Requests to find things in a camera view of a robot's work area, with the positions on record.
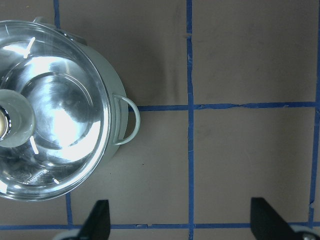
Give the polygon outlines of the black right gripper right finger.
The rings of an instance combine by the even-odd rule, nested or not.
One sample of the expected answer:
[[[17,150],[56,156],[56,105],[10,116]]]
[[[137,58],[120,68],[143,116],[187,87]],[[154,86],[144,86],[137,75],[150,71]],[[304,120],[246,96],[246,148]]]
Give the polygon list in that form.
[[[256,240],[299,240],[289,224],[263,197],[250,201],[250,230]]]

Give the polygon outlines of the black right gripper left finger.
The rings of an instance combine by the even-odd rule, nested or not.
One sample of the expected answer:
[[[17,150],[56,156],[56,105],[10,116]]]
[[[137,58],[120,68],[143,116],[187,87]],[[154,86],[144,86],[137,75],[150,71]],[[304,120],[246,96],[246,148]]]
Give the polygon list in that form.
[[[109,201],[98,200],[78,233],[79,240],[108,240],[111,233]]]

